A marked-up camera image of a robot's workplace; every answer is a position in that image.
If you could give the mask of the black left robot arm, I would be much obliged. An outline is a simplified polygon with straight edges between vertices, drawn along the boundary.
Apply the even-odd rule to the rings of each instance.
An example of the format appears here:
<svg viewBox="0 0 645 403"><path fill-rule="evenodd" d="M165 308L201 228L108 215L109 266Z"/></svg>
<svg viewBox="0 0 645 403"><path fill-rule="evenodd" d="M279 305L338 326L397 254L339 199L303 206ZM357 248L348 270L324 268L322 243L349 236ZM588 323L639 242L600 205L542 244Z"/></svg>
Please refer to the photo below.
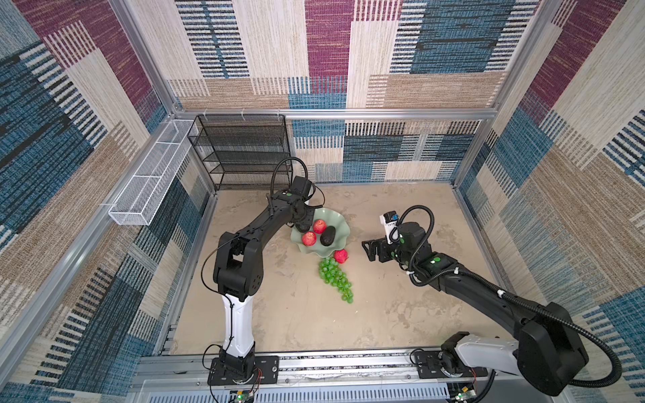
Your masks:
<svg viewBox="0 0 645 403"><path fill-rule="evenodd" d="M314 193L309 179L295 177L287 189L268 196L265 209L253 221L235 233L223 233L218 242L213 281L224 304L225 338L216 366L240 379L255 372L253 297L264 278L264 248L288 223L312 226L316 208L308 201Z"/></svg>

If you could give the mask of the dark avocado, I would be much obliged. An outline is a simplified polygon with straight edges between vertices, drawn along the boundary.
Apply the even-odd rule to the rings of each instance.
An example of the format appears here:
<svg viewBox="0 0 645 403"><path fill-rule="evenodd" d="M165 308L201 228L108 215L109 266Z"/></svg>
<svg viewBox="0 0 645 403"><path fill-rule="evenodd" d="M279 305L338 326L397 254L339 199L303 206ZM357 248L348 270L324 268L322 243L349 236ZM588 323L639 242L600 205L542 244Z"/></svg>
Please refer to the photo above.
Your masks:
<svg viewBox="0 0 645 403"><path fill-rule="evenodd" d="M334 226L327 226L325 230L320 234L320 243L324 247L331 246L336 238L336 228Z"/></svg>

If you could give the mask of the small red fake peach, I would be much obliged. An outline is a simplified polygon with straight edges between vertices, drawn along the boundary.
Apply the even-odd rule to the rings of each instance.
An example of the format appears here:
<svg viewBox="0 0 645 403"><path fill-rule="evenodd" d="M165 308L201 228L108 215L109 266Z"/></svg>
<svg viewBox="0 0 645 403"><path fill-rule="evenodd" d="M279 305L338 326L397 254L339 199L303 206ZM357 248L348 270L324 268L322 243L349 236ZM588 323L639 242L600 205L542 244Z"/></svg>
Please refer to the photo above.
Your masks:
<svg viewBox="0 0 645 403"><path fill-rule="evenodd" d="M349 253L346 250L336 250L334 259L339 265L342 265L349 259Z"/></svg>

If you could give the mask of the red apple bottom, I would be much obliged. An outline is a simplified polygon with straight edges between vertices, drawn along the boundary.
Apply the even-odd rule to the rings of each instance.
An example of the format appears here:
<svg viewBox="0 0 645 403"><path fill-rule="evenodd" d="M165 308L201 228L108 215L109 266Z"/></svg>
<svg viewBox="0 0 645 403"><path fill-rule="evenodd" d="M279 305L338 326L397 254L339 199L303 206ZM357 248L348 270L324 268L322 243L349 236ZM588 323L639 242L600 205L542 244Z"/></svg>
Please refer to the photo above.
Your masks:
<svg viewBox="0 0 645 403"><path fill-rule="evenodd" d="M308 231L302 235L302 244L306 247L312 247L317 242L317 235L313 231Z"/></svg>

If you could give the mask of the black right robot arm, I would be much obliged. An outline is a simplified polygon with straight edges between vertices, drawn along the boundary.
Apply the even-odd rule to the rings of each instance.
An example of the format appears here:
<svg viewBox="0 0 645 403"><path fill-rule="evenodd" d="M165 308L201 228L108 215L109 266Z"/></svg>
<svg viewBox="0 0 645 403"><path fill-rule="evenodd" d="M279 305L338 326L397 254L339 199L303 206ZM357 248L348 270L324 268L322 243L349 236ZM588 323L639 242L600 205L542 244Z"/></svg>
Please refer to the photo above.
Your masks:
<svg viewBox="0 0 645 403"><path fill-rule="evenodd" d="M415 286L431 286L456 297L489 317L512 341L483 339L457 332L440 348L438 359L448 376L485 368L522 376L547 396L559 395L576 385L576 376L588 364L582 328L556 303L544 306L518 297L455 258L436 252L418 223L390 224L384 238L366 240L361 246L371 261L395 261Z"/></svg>

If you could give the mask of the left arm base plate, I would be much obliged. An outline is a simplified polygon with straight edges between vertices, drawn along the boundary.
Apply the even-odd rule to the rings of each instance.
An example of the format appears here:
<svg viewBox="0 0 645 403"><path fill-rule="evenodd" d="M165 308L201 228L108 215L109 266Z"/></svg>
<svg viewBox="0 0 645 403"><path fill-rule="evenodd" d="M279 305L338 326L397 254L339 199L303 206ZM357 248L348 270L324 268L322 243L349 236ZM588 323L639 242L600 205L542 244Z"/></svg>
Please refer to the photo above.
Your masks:
<svg viewBox="0 0 645 403"><path fill-rule="evenodd" d="M209 386L251 386L259 382L261 386L277 383L280 357L277 355L235 358L230 354L212 360L208 374Z"/></svg>

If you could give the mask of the green fake grape bunch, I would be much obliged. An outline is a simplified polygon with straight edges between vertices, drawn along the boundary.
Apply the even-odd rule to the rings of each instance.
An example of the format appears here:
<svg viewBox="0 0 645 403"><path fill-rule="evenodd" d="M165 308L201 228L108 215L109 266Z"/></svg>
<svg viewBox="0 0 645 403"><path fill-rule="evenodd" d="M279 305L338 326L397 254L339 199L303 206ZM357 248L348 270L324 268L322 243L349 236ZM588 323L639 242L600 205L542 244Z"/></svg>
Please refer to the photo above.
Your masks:
<svg viewBox="0 0 645 403"><path fill-rule="evenodd" d="M317 267L319 277L325 284L334 287L341 299L349 304L354 302L353 283L334 258L323 258Z"/></svg>

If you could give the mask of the red apple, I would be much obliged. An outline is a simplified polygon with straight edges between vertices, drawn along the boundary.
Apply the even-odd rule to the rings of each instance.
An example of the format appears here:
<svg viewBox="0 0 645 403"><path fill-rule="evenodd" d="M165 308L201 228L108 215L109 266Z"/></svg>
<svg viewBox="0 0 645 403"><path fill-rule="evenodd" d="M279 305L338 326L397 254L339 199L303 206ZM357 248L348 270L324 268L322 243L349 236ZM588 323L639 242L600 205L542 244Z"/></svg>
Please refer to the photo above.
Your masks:
<svg viewBox="0 0 645 403"><path fill-rule="evenodd" d="M327 229L327 223L322 219L317 219L312 225L312 231L316 234L323 234Z"/></svg>
<svg viewBox="0 0 645 403"><path fill-rule="evenodd" d="M317 242L317 235L313 231L308 231L302 235L302 244L306 247L312 247Z"/></svg>

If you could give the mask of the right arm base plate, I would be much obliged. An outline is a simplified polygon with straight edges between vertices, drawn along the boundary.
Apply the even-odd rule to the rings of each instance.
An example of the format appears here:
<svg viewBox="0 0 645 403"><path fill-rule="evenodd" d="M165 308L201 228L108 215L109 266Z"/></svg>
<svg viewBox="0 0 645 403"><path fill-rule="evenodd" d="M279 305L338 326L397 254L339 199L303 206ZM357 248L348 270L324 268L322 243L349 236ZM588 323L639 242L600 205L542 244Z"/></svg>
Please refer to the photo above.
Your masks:
<svg viewBox="0 0 645 403"><path fill-rule="evenodd" d="M486 379L489 375L487 369L468 367L453 354L442 350L415 349L411 352L410 359L420 379Z"/></svg>

